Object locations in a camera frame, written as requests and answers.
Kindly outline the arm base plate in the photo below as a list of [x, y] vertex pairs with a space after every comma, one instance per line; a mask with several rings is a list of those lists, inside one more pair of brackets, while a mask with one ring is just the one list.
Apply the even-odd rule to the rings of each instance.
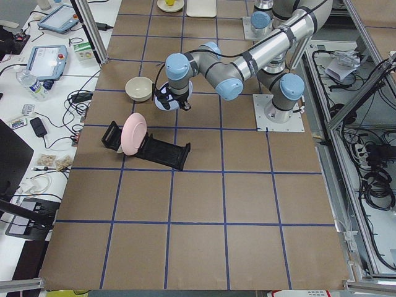
[[253, 94], [257, 130], [261, 132], [304, 132], [298, 102], [292, 110], [281, 111], [273, 105], [272, 94]]
[[257, 41], [264, 37], [269, 22], [262, 17], [243, 17], [244, 39]]

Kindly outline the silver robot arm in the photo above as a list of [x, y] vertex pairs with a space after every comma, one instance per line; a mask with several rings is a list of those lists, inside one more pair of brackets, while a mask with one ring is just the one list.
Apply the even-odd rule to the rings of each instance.
[[243, 91], [244, 81], [254, 77], [298, 41], [313, 35], [322, 23], [312, 9], [301, 6], [289, 19], [274, 14], [272, 25], [270, 34], [237, 54], [229, 63], [222, 62], [220, 50], [213, 42], [185, 53], [169, 55], [164, 64], [168, 81], [153, 92], [157, 108], [189, 110], [191, 78], [198, 74], [202, 74], [223, 99], [237, 98]]
[[329, 18], [332, 10], [333, 1], [255, 1], [254, 12], [263, 9], [272, 18], [272, 30], [259, 41], [273, 35], [275, 29], [281, 25], [291, 25], [294, 18], [301, 17], [311, 11], [305, 20], [309, 27], [306, 29], [308, 35], [315, 34]]

